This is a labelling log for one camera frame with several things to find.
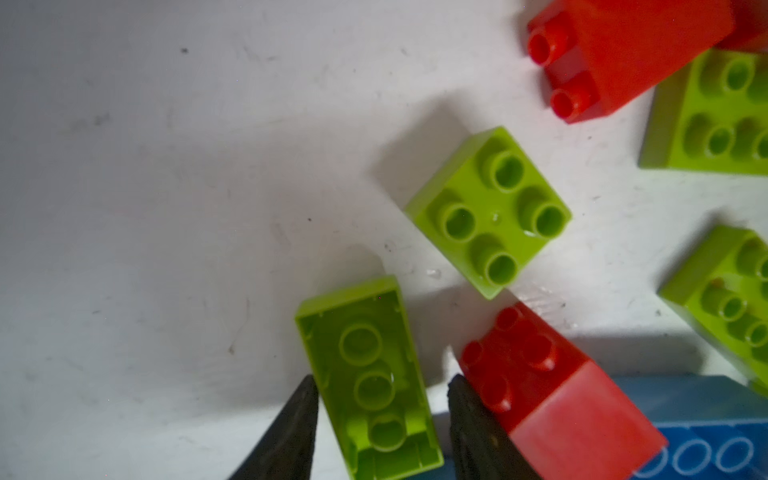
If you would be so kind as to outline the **small green square brick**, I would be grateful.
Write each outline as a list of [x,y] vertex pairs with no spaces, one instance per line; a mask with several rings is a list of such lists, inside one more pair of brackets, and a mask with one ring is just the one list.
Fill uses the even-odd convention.
[[404,213],[488,300],[509,287],[572,219],[504,127],[469,136]]

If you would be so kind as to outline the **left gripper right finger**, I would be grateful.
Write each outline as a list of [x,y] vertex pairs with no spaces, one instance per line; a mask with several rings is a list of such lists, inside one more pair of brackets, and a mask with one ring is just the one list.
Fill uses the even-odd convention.
[[448,407],[457,479],[540,479],[463,375],[448,384]]

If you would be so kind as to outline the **green upturned long brick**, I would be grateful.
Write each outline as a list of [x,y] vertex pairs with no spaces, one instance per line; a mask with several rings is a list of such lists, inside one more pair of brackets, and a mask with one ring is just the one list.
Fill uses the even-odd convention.
[[303,301],[295,322],[353,479],[403,479],[444,464],[395,276]]

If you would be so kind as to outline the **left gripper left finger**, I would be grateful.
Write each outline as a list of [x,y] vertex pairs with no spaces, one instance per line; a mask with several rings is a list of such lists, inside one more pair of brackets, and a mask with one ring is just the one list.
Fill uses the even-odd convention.
[[307,375],[230,479],[309,479],[318,411],[318,388]]

